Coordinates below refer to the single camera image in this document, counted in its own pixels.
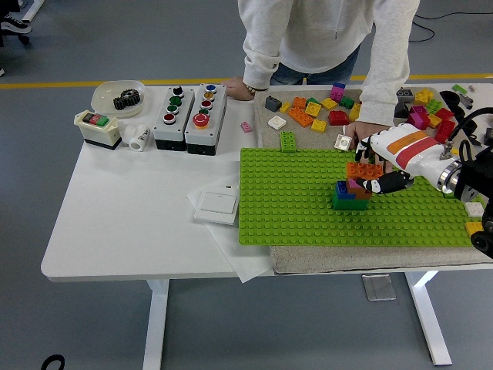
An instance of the white bowl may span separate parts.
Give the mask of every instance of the white bowl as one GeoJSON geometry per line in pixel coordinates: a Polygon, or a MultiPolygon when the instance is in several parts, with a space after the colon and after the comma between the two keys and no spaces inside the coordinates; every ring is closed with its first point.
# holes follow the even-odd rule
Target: white bowl
{"type": "Polygon", "coordinates": [[[108,117],[124,118],[135,116],[142,110],[146,87],[139,81],[122,80],[108,81],[99,85],[92,94],[91,107],[99,114],[108,117]],[[127,89],[135,89],[139,92],[140,102],[134,106],[127,106],[125,109],[117,110],[113,100],[120,97],[122,92],[127,89]]]}

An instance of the white table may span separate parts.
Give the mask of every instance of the white table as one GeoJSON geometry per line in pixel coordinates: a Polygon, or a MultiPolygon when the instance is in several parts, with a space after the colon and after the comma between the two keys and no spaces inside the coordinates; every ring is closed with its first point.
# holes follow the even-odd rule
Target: white table
{"type": "MultiPolygon", "coordinates": [[[[450,89],[451,84],[431,87],[441,91],[450,89]]],[[[476,92],[470,95],[475,108],[491,105],[493,85],[475,87],[476,92]]],[[[165,90],[147,87],[142,112],[122,119],[122,123],[152,127],[165,90]]],[[[253,103],[228,99],[215,156],[157,150],[152,137],[141,153],[122,146],[111,151],[82,145],[42,261],[42,272],[51,281],[147,280],[153,297],[143,365],[146,370],[160,368],[169,279],[236,277],[207,229],[194,220],[194,209],[186,195],[238,171],[240,148],[257,146],[256,135],[240,128],[243,121],[253,124],[253,103]]],[[[481,138],[487,121],[478,121],[481,138]]],[[[408,273],[414,296],[418,291],[419,299],[428,297],[424,284],[433,274],[436,272],[408,273]]],[[[415,302],[420,313],[422,305],[415,302]]],[[[420,317],[430,315],[434,318],[431,304],[428,313],[420,313],[420,317]]],[[[422,324],[427,340],[429,331],[431,340],[438,343],[433,345],[428,340],[434,363],[451,363],[436,318],[431,324],[422,324]]]]}

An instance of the jeans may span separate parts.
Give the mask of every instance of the jeans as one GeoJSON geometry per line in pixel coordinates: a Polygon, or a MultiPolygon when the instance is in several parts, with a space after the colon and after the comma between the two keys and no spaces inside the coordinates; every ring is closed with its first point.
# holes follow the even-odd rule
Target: jeans
{"type": "Polygon", "coordinates": [[[340,65],[321,73],[302,73],[279,63],[279,68],[270,78],[270,84],[276,85],[302,85],[303,79],[307,79],[307,85],[333,85],[334,82],[348,83],[356,63],[358,46],[351,55],[340,65]]]}

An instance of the gray felt mat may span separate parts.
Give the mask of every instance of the gray felt mat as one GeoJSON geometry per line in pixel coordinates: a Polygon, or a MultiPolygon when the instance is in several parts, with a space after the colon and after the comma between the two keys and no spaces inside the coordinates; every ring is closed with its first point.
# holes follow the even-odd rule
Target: gray felt mat
{"type": "MultiPolygon", "coordinates": [[[[420,89],[411,88],[413,92],[420,89]]],[[[433,89],[434,98],[441,100],[440,94],[433,89]]],[[[359,102],[360,90],[346,89],[345,96],[359,102]]],[[[265,108],[265,99],[272,96],[281,102],[293,102],[295,96],[313,97],[319,102],[330,95],[330,90],[306,91],[270,91],[258,92],[255,95],[255,120],[260,131],[260,142],[264,148],[279,148],[280,131],[293,131],[298,149],[333,149],[337,135],[342,133],[340,126],[327,125],[325,133],[317,133],[310,127],[303,128],[286,113],[274,113],[265,108]],[[287,121],[279,131],[270,127],[267,122],[274,116],[287,121]]],[[[349,109],[338,107],[348,114],[349,109]]],[[[396,124],[404,122],[395,119],[396,124]]],[[[433,136],[433,129],[427,132],[433,136]]],[[[457,140],[465,139],[459,135],[457,140]]],[[[461,266],[470,264],[490,264],[493,261],[472,246],[469,247],[270,247],[270,258],[273,269],[278,274],[314,274],[334,271],[374,270],[379,268],[397,267],[439,267],[461,266]]]]}

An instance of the white hoodie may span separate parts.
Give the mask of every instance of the white hoodie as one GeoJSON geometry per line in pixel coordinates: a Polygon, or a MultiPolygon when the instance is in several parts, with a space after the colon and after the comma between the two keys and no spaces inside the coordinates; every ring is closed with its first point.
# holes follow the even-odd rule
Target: white hoodie
{"type": "Polygon", "coordinates": [[[359,120],[393,126],[409,77],[407,45],[419,0],[239,0],[246,28],[243,81],[267,89],[279,62],[305,73],[341,64],[371,32],[371,67],[359,120]]]}

